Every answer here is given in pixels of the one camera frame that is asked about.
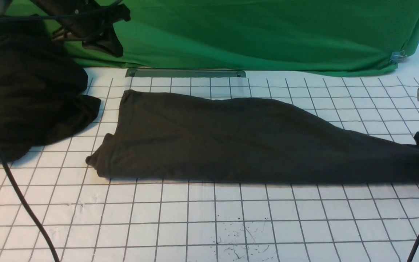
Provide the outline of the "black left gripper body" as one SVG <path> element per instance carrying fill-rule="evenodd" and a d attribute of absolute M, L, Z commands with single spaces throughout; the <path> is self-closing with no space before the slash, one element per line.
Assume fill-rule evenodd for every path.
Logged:
<path fill-rule="evenodd" d="M 130 10 L 120 0 L 101 6 L 95 0 L 33 0 L 32 3 L 49 16 L 56 16 L 60 28 L 52 33 L 52 41 L 78 41 L 85 49 L 123 56 L 123 45 L 113 25 L 130 21 Z"/>

